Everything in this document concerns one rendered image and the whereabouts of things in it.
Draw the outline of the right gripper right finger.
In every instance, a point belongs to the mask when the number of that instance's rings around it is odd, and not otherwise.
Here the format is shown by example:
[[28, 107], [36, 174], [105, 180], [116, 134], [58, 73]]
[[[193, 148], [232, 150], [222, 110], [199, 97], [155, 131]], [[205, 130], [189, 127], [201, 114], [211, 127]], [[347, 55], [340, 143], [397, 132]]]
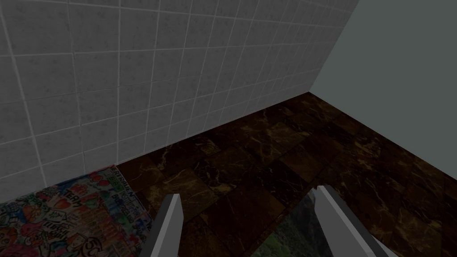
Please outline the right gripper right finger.
[[315, 213], [334, 257], [398, 257], [372, 236], [330, 185], [314, 190]]

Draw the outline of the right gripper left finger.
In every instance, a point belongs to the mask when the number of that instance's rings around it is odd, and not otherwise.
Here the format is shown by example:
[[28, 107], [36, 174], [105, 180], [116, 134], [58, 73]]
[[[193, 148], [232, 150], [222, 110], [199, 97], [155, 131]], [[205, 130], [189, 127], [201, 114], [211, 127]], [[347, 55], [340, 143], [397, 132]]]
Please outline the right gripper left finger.
[[183, 228], [183, 207], [179, 194], [165, 197], [150, 234], [142, 246], [140, 257], [179, 257], [179, 244]]

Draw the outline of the green landscape picture panel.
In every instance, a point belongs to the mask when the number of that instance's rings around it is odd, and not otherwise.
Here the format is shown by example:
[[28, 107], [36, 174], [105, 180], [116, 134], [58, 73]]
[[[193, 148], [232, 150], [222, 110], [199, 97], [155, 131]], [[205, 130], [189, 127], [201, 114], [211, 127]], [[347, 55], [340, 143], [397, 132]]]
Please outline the green landscape picture panel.
[[250, 257], [333, 257], [311, 189]]

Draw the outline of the colourful graffiti print table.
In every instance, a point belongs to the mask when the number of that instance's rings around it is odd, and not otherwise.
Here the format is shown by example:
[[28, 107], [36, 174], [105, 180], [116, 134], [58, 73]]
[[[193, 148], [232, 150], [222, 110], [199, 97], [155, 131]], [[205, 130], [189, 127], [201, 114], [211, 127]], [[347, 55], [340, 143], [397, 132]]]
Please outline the colourful graffiti print table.
[[139, 257], [153, 220], [116, 166], [0, 204], [0, 257]]

